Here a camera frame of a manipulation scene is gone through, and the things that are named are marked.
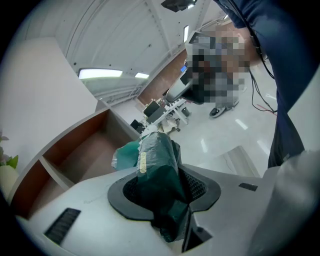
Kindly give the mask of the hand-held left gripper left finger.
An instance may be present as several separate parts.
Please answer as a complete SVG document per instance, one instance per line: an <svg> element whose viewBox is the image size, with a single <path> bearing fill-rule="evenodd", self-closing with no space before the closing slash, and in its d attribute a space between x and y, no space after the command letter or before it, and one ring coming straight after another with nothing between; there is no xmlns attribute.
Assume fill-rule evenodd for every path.
<svg viewBox="0 0 320 256"><path fill-rule="evenodd" d="M133 168L81 181L39 209L29 219L17 217L23 231L52 256L178 256L182 241L166 243L148 221L128 220L108 201L108 190ZM67 208L80 214L60 245L45 231Z"/></svg>

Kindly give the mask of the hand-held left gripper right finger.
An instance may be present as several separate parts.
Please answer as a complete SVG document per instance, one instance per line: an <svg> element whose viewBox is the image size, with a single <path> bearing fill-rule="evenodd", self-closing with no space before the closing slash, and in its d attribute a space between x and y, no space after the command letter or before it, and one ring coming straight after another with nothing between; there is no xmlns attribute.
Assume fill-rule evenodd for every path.
<svg viewBox="0 0 320 256"><path fill-rule="evenodd" d="M190 203L181 256L249 256L254 231L267 206L267 177L245 177L190 164L179 167L203 183Z"/></svg>

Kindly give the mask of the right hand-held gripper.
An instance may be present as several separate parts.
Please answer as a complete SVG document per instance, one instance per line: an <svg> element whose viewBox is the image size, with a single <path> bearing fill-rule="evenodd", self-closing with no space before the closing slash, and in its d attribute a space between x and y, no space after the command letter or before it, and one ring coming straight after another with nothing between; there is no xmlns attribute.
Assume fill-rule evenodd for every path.
<svg viewBox="0 0 320 256"><path fill-rule="evenodd" d="M214 36L193 31L186 40L187 67L199 69L199 73L216 72L220 69L220 56L217 54L217 40ZM193 78L181 75L166 93L166 100L170 103L179 98L185 98L192 92Z"/></svg>

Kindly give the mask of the green white package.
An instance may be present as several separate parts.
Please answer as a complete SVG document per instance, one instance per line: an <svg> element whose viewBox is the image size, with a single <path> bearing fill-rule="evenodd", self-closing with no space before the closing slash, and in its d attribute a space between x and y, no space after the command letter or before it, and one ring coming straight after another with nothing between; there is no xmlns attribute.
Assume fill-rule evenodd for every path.
<svg viewBox="0 0 320 256"><path fill-rule="evenodd" d="M183 234L189 208L179 160L179 144L163 132L151 132L118 148L111 162L117 171L135 168L134 182L124 194L129 201L153 213L152 225L167 243Z"/></svg>

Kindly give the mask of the white work table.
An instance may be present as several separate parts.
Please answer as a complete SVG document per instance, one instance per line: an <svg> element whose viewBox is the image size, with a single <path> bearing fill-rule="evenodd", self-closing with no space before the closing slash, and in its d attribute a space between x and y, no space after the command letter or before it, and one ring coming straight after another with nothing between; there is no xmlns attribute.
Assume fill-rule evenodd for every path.
<svg viewBox="0 0 320 256"><path fill-rule="evenodd" d="M185 99L180 98L169 104L165 104L163 100L158 100L155 102L157 102L161 107L164 107L166 112L154 123L148 124L146 121L147 117L142 111L142 119L140 121L134 119L130 123L130 126L138 133L142 134L143 132L147 131L158 131L168 134L172 130L179 132L181 130L181 123L185 125L188 124L188 117L182 113L182 109L186 107L187 101Z"/></svg>

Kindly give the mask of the person's dark shoe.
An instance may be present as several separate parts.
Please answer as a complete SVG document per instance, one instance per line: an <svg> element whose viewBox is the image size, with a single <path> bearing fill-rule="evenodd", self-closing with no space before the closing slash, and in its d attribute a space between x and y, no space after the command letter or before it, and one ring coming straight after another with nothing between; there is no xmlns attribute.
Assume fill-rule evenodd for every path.
<svg viewBox="0 0 320 256"><path fill-rule="evenodd" d="M220 115L222 115L224 112L225 112L226 108L225 107L222 107L222 108L213 108L210 113L209 113L209 117L210 118L217 118L219 117Z"/></svg>

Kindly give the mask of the person's grey trouser leg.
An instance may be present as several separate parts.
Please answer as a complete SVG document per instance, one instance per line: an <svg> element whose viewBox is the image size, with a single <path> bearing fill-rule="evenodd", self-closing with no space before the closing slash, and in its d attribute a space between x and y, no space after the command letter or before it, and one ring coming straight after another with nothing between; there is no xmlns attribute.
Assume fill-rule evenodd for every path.
<svg viewBox="0 0 320 256"><path fill-rule="evenodd" d="M234 99L233 101L231 102L221 102L221 103L217 103L216 104L216 108L219 110L219 111L228 111L228 110L231 110L233 109L237 104L239 103L239 99L236 98Z"/></svg>

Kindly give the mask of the black ceiling fixture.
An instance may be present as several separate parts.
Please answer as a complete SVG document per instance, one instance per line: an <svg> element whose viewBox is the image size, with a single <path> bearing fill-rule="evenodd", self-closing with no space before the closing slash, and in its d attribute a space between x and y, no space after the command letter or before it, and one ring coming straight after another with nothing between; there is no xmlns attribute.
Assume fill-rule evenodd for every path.
<svg viewBox="0 0 320 256"><path fill-rule="evenodd" d="M193 7L198 0L164 0L161 6L175 13Z"/></svg>

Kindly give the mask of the cream pot with pink flowers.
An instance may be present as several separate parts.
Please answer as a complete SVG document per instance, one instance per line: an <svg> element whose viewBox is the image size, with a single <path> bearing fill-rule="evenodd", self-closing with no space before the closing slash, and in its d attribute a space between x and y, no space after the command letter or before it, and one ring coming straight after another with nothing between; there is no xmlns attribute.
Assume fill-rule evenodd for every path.
<svg viewBox="0 0 320 256"><path fill-rule="evenodd" d="M3 136L0 130L0 190L6 201L9 200L10 192L19 177L16 171L19 156L8 156L4 153L4 149L1 146L1 142L8 141L9 138Z"/></svg>

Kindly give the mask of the person in dark blue jacket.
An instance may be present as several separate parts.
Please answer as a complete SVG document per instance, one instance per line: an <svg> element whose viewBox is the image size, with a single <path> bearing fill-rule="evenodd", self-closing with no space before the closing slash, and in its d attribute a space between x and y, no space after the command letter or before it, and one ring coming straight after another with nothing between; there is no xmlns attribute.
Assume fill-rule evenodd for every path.
<svg viewBox="0 0 320 256"><path fill-rule="evenodd" d="M213 0L244 39L255 65L267 56L276 83L277 117L268 167L281 166L304 151L288 112L308 87L320 52L310 27L304 28L297 6L289 0Z"/></svg>

